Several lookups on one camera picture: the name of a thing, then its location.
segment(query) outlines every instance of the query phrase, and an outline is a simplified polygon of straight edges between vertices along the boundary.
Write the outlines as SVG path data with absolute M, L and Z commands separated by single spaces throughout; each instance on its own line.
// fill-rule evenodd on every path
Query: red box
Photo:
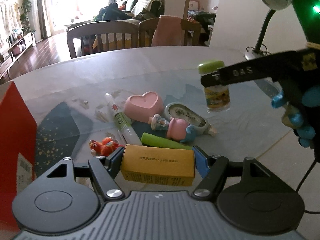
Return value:
M 18 231 L 11 212 L 17 193 L 34 179 L 36 121 L 13 81 L 0 86 L 0 230 Z

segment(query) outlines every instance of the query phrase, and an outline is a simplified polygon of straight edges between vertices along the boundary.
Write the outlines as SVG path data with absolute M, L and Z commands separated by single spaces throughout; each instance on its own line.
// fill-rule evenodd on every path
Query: cable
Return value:
M 259 53 L 260 53 L 260 54 L 263 54 L 264 56 L 271 55 L 271 53 L 268 51 L 267 47 L 266 47 L 264 44 L 261 44 L 261 45 L 262 45 L 263 47 L 265 47 L 266 50 L 263 51 L 263 50 L 260 49 L 260 50 L 259 50 Z M 249 46 L 249 47 L 246 48 L 247 52 L 249 52 L 248 49 L 255 50 L 255 48 L 254 48 L 254 47 L 251 47 L 251 46 Z
M 311 166 L 309 167 L 309 169 L 307 170 L 306 174 L 303 176 L 302 180 L 300 181 L 297 189 L 296 189 L 296 192 L 298 193 L 302 184 L 304 183 L 304 181 L 306 180 L 306 178 L 309 176 L 310 172 L 312 171 L 313 167 L 316 165 L 316 160 L 313 161 L 313 163 L 311 164 Z
M 302 184 L 304 183 L 304 181 L 307 179 L 307 177 L 309 176 L 310 172 L 313 170 L 314 166 L 316 165 L 316 160 L 313 161 L 313 163 L 311 164 L 311 166 L 309 167 L 309 169 L 307 170 L 306 174 L 303 176 L 302 180 L 300 181 L 296 192 L 298 193 L 298 191 L 300 190 Z M 320 211 L 309 211 L 309 210 L 305 210 L 304 211 L 307 214 L 320 214 Z

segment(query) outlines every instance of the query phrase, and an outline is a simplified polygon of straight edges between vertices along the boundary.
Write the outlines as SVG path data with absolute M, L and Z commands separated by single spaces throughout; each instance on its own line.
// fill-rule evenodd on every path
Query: pink toy figure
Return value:
M 186 128 L 189 125 L 190 124 L 183 119 L 171 117 L 167 132 L 167 138 L 178 142 L 183 140 L 186 137 Z
M 180 143 L 193 142 L 196 138 L 196 131 L 193 125 L 183 119 L 171 117 L 170 122 L 155 114 L 149 118 L 148 124 L 152 130 L 168 130 L 167 138 L 178 141 Z

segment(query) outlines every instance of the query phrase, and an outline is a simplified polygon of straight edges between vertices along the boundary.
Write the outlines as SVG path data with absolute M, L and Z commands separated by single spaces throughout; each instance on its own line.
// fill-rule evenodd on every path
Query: green jar lid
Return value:
M 216 71 L 220 67 L 224 67 L 224 62 L 222 60 L 210 60 L 199 64 L 198 71 L 199 74 L 203 75 Z

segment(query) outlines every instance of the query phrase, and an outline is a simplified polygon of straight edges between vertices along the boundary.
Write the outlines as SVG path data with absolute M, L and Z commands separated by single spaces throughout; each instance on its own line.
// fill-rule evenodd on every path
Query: jar label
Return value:
M 229 89 L 225 86 L 204 88 L 207 107 L 217 109 L 230 103 Z

